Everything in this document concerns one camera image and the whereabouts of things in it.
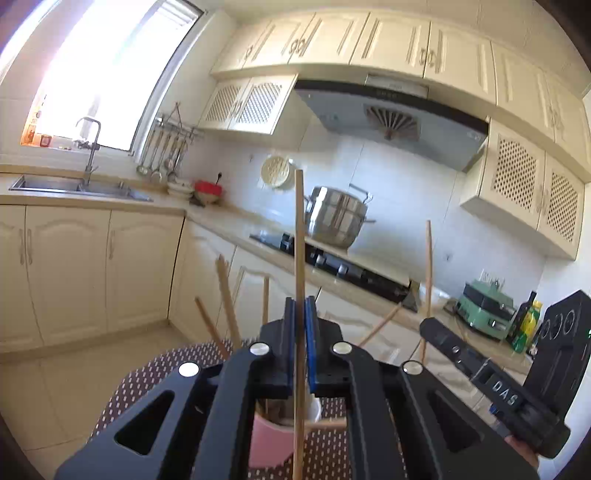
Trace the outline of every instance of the triangular cutout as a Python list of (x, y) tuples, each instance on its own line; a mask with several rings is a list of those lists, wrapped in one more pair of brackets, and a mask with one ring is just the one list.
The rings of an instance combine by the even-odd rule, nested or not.
[(115, 441), (140, 455), (148, 455), (173, 400), (174, 392), (163, 392), (117, 432)]
[(429, 392), (427, 398), (450, 452), (461, 452), (481, 441), (478, 432), (438, 392)]

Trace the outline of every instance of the faucet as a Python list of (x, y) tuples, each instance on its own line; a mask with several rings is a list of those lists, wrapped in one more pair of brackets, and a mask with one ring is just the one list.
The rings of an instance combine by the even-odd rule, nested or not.
[(76, 126), (78, 126), (78, 124), (80, 122), (82, 122), (82, 120), (88, 120), (89, 122), (94, 122), (99, 126), (98, 130), (96, 131), (95, 141), (90, 146), (90, 158), (88, 159), (88, 163), (86, 164), (86, 167), (84, 169), (84, 185), (88, 186), (88, 184), (90, 183), (90, 175), (92, 174), (92, 172), (94, 172), (98, 168), (98, 167), (92, 168), (92, 160), (94, 159), (95, 151), (98, 149), (98, 146), (99, 146), (98, 141), (99, 141), (99, 135), (100, 135), (100, 122), (92, 116), (83, 116), (82, 118), (80, 118), (76, 122)]

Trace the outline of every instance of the stainless steel pot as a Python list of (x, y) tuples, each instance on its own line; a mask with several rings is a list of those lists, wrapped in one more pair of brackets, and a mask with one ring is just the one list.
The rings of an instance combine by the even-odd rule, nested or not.
[(306, 198), (308, 236), (334, 247), (349, 248), (364, 223), (375, 223), (365, 217), (367, 204), (373, 196), (355, 185), (349, 184), (349, 187), (363, 192), (365, 199), (359, 200), (330, 187), (314, 187), (312, 195)]

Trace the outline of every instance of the range hood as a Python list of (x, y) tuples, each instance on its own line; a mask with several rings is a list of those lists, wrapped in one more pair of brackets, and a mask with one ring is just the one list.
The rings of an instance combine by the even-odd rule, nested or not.
[(488, 123), (405, 92), (354, 83), (298, 80), (295, 91), (329, 130), (387, 143), (464, 170)]

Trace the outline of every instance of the gas stove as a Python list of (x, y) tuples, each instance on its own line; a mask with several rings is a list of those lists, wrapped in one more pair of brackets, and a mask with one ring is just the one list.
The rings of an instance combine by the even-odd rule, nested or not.
[[(262, 231), (250, 237), (268, 247), (294, 256), (295, 237), (289, 233)], [(309, 243), (306, 243), (306, 263), (383, 299), (396, 303), (402, 302), (406, 308), (417, 311), (414, 298), (409, 295), (410, 282), (408, 285), (403, 285)]]

